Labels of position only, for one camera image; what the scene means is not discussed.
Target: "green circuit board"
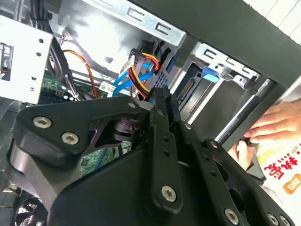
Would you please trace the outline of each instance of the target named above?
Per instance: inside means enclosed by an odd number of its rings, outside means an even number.
[[[90,85],[78,84],[75,83],[76,90],[84,90],[89,93],[92,93],[92,88]],[[108,96],[108,93],[98,90],[99,96],[105,98]],[[68,90],[59,83],[51,74],[45,72],[42,88],[40,93],[39,104],[54,104],[61,102],[70,102],[73,101],[73,97]]]
[[[131,142],[123,141],[121,143],[121,148],[130,150]],[[114,148],[101,149],[101,150],[97,150],[93,153],[85,155],[80,160],[80,173],[82,176],[87,175],[96,169],[96,166],[105,150],[106,150],[106,153],[104,154],[101,164],[99,164],[100,167],[108,164],[109,162],[111,162],[117,158],[117,156],[114,152]]]

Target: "blue release tab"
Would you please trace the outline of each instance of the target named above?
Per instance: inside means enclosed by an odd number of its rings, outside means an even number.
[[[211,68],[205,67],[201,73],[201,77],[210,81],[217,83],[220,79],[218,72],[212,70]]]

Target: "hand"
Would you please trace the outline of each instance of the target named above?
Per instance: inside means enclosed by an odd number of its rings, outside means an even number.
[[[291,142],[301,137],[301,99],[271,107],[245,133],[252,143]]]
[[[245,141],[240,141],[238,145],[234,145],[228,154],[244,169],[246,170],[251,163],[253,156],[253,148],[248,147]]]

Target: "black mounting arm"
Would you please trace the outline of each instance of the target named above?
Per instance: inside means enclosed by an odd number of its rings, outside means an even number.
[[[133,142],[129,153],[57,192],[50,226],[285,226],[283,218],[294,225],[218,143],[198,140],[167,88],[140,103],[115,97],[24,109],[10,156],[22,151],[64,173],[122,140]]]

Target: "silver screw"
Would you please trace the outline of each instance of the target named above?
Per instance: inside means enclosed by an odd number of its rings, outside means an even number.
[[[75,145],[79,142],[79,137],[75,133],[66,132],[62,135],[62,141],[69,145]]]
[[[226,209],[225,209],[225,215],[226,215],[227,219],[228,219],[232,224],[238,225],[239,220],[238,220],[238,217],[237,217],[236,213],[235,213],[233,210],[231,210],[231,209],[229,209],[229,208],[226,208]]]
[[[214,141],[211,141],[210,143],[211,143],[212,147],[217,148],[217,144]]]
[[[161,116],[164,116],[164,113],[163,113],[163,111],[161,111],[161,110],[157,110],[157,112],[158,112],[158,114],[159,114],[159,115],[161,115]]]
[[[286,226],[291,226],[290,222],[288,222],[288,220],[284,216],[280,215],[280,219]]]
[[[128,105],[129,105],[130,107],[132,107],[132,108],[136,108],[136,105],[135,105],[134,103],[132,103],[132,102],[129,102]]]
[[[268,213],[268,217],[269,217],[269,220],[273,223],[273,225],[276,225],[278,226],[279,225],[279,222],[278,220],[276,219],[276,217],[274,217],[273,214],[271,213]]]
[[[163,197],[169,202],[174,202],[177,198],[177,195],[176,195],[174,189],[170,186],[167,186],[167,185],[163,186],[161,189],[161,192],[162,192]]]
[[[47,129],[52,125],[51,120],[43,116],[35,117],[32,122],[36,127],[42,129]]]
[[[191,125],[189,125],[188,123],[185,123],[185,127],[186,127],[187,129],[192,129],[192,128],[191,128]]]

